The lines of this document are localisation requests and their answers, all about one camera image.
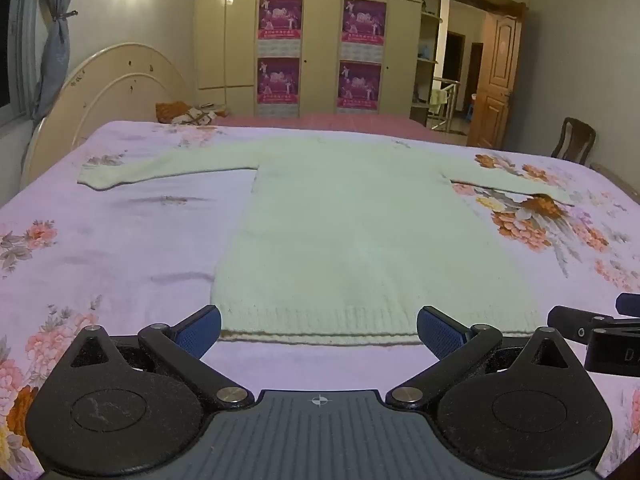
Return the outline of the cream knitted sweater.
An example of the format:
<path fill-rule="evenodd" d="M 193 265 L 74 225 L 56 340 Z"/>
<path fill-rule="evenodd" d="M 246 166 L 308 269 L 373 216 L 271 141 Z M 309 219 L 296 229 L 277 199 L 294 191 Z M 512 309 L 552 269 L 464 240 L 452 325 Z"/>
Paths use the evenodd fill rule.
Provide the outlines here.
<path fill-rule="evenodd" d="M 468 324 L 529 333 L 541 316 L 459 183 L 567 203 L 554 186 L 394 142 L 285 136 L 179 148 L 79 182 L 121 184 L 250 170 L 252 195 L 216 264 L 229 334 L 296 344 L 406 342 L 432 306 Z"/>

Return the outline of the dark wooden chair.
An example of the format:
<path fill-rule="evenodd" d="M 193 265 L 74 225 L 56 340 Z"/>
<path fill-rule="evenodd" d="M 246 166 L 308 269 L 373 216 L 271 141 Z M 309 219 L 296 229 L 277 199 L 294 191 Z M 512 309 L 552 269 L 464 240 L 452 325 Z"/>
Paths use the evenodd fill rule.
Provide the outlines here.
<path fill-rule="evenodd" d="M 585 165 L 596 142 L 597 133 L 590 125 L 574 117 L 564 119 L 558 144 L 551 157 Z"/>

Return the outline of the blue plastic stool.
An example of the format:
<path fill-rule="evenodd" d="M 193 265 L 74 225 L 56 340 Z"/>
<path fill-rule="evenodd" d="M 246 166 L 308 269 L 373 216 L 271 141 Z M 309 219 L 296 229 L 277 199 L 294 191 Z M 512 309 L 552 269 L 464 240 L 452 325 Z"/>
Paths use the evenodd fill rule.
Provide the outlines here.
<path fill-rule="evenodd" d="M 473 118 L 473 113 L 474 113 L 474 103 L 471 103 L 469 105 L 468 111 L 466 112 L 466 115 L 465 115 L 465 120 L 467 122 L 471 122 L 471 120 Z"/>

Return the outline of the brown wooden door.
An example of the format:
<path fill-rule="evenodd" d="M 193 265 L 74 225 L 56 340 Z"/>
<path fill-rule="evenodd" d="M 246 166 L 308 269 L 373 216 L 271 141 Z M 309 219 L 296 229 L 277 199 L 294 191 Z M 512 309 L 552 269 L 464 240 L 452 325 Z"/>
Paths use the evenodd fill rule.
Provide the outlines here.
<path fill-rule="evenodd" d="M 512 94 L 518 78 L 522 27 L 522 19 L 518 16 L 486 15 L 469 146 L 496 150 L 503 146 Z"/>

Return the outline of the pink checked bed cover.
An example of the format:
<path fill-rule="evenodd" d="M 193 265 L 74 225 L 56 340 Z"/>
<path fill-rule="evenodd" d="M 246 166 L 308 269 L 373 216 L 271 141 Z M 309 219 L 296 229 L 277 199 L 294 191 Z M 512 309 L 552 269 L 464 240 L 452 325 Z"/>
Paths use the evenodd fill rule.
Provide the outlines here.
<path fill-rule="evenodd" d="M 399 115 L 306 114 L 299 118 L 228 116 L 218 117 L 216 124 L 227 127 L 350 131 L 461 146 L 468 143 L 462 134 L 435 131 Z"/>

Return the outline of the orange patterned pillow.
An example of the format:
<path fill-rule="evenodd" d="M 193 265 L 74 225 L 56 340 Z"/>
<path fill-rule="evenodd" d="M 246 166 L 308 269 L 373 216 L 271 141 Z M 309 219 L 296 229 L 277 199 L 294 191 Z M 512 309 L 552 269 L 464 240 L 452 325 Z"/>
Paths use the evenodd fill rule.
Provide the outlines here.
<path fill-rule="evenodd" d="M 161 124 L 171 124 L 177 117 L 185 115 L 190 106 L 182 101 L 156 103 L 155 116 Z"/>

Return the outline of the cream arched headboard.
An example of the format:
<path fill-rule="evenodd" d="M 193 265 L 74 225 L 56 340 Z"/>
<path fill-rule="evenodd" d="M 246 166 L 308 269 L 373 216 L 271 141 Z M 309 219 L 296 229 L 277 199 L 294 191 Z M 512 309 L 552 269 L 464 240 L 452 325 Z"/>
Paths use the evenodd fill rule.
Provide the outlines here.
<path fill-rule="evenodd" d="M 20 188 L 37 180 L 108 122 L 154 122 L 156 104 L 190 99 L 190 87 L 159 50 L 136 42 L 101 50 L 67 77 L 49 115 L 35 128 Z"/>

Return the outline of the lower right purple poster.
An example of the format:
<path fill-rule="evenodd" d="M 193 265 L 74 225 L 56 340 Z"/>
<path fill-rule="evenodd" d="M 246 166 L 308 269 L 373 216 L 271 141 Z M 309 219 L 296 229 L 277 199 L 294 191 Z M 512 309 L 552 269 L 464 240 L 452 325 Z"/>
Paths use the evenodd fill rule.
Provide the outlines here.
<path fill-rule="evenodd" d="M 380 82 L 380 64 L 341 61 L 336 110 L 339 113 L 376 113 Z"/>

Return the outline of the lower left purple poster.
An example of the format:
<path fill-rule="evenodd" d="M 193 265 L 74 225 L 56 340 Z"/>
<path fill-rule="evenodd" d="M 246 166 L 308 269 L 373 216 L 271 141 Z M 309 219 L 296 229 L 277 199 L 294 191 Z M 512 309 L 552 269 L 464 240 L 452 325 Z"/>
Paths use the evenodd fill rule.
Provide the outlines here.
<path fill-rule="evenodd" d="M 299 101 L 299 58 L 258 58 L 257 103 L 293 105 Z"/>

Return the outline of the upper right purple poster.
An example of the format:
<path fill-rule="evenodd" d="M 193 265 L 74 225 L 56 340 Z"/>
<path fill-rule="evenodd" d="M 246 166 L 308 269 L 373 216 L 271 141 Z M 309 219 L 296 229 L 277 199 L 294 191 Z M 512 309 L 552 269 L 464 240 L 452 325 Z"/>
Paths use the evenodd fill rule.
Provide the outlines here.
<path fill-rule="evenodd" d="M 373 0 L 344 0 L 342 41 L 349 44 L 384 44 L 386 3 Z"/>

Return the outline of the cream wardrobe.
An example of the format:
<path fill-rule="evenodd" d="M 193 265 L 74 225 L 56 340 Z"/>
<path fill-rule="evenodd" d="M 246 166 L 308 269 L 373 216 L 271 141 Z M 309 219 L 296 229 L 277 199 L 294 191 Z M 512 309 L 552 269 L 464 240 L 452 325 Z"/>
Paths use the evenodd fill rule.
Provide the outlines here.
<path fill-rule="evenodd" d="M 407 117 L 416 100 L 416 75 L 432 70 L 440 0 L 386 3 L 384 44 L 342 41 L 344 0 L 303 0 L 302 38 L 259 40 L 259 0 L 195 0 L 195 70 L 198 100 L 225 106 L 236 117 L 299 117 L 338 113 L 340 62 L 381 65 L 378 111 Z M 299 58 L 297 104 L 257 103 L 258 58 Z"/>

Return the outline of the grey blue curtain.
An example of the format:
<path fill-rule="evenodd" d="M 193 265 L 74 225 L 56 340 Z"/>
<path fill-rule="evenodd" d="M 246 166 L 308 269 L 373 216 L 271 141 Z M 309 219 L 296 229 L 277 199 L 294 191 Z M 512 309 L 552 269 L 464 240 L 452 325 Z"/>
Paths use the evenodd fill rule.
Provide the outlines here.
<path fill-rule="evenodd" d="M 10 107 L 35 124 L 43 120 L 70 68 L 72 0 L 9 0 L 6 69 Z"/>

